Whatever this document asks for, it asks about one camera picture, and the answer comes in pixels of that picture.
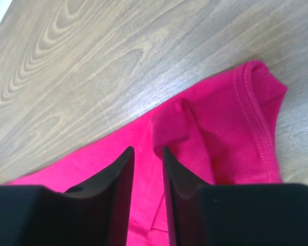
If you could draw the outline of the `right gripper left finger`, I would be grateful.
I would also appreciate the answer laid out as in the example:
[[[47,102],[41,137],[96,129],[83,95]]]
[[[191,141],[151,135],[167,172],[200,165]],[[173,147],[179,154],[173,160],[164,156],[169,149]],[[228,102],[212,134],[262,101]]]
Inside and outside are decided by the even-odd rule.
[[[125,245],[134,148],[65,192],[0,186],[0,245]]]

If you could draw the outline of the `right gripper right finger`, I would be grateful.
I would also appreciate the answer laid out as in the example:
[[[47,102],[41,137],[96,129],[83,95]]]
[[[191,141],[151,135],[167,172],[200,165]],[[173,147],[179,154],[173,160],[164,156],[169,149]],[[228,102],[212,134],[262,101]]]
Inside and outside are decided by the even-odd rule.
[[[308,186],[212,185],[163,149],[171,245],[308,245]]]

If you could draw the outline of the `pink red t shirt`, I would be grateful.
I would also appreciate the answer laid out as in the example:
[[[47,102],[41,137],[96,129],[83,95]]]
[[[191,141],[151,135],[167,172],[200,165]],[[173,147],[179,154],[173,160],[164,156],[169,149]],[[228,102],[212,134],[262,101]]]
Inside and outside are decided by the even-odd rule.
[[[135,150],[128,245],[168,245],[162,150],[211,185],[280,183],[276,121],[287,86],[253,60],[204,79],[47,168],[12,181],[63,192]]]

